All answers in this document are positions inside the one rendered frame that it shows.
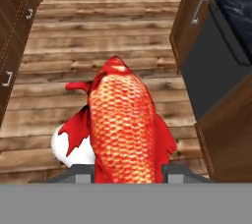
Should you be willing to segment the red orange scaly fish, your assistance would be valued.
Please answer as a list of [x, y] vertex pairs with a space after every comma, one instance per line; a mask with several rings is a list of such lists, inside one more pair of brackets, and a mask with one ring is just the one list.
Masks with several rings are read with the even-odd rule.
[[169, 127], [156, 110], [147, 86], [118, 56], [110, 57], [90, 82], [68, 83], [82, 89], [87, 104], [60, 128], [67, 153], [89, 139], [94, 181], [101, 184], [154, 184], [176, 151]]

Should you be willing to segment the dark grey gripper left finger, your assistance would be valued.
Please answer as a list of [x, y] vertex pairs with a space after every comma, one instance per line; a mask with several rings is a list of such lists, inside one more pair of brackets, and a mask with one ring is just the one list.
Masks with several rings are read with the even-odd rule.
[[48, 183], [93, 184], [95, 167], [92, 164], [74, 164], [65, 172], [48, 180]]

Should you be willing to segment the brown wooden drawer cabinet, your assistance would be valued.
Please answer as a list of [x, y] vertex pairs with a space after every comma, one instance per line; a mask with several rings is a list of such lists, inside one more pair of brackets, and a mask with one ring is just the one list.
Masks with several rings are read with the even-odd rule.
[[[0, 0], [0, 127], [6, 112], [13, 85], [25, 52], [32, 23], [39, 4], [43, 0]], [[28, 9], [33, 17], [26, 19]], [[6, 71], [12, 71], [10, 86], [2, 86], [8, 80]]]

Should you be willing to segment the dark grey dishwasher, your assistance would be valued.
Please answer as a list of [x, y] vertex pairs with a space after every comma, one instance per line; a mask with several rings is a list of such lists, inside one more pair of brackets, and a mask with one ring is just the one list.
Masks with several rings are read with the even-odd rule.
[[[252, 63], [252, 23], [228, 24]], [[252, 67], [237, 64], [209, 13], [181, 71], [194, 116], [199, 120], [248, 76]]]

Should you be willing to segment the white round object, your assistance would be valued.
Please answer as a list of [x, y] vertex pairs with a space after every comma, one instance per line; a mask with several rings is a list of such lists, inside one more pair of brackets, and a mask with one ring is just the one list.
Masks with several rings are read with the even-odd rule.
[[63, 133], [58, 134], [61, 129], [59, 125], [51, 138], [51, 149], [54, 156], [65, 164], [68, 168], [75, 164], [94, 165], [95, 154], [92, 149], [90, 138], [83, 139], [79, 147], [75, 147], [74, 150], [67, 156], [67, 150], [69, 147], [68, 135]]

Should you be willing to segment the brown wooden cupboard door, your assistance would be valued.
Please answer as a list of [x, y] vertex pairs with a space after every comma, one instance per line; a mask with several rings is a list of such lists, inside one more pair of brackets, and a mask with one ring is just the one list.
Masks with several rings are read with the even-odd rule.
[[175, 57], [177, 72], [180, 72], [185, 59], [194, 44], [204, 22], [191, 24], [199, 0], [181, 0], [171, 29], [169, 41]]

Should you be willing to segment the brown wooden cupboard panel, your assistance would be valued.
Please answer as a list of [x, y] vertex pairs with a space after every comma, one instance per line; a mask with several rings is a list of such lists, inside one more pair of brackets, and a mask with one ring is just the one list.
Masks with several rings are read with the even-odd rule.
[[210, 178], [252, 183], [252, 73], [195, 124]]

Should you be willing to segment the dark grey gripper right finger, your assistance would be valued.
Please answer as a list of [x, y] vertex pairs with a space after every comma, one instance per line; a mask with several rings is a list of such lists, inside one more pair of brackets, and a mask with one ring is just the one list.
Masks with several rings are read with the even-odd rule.
[[166, 184], [209, 183], [211, 180], [193, 173], [185, 164], [164, 164], [161, 167]]

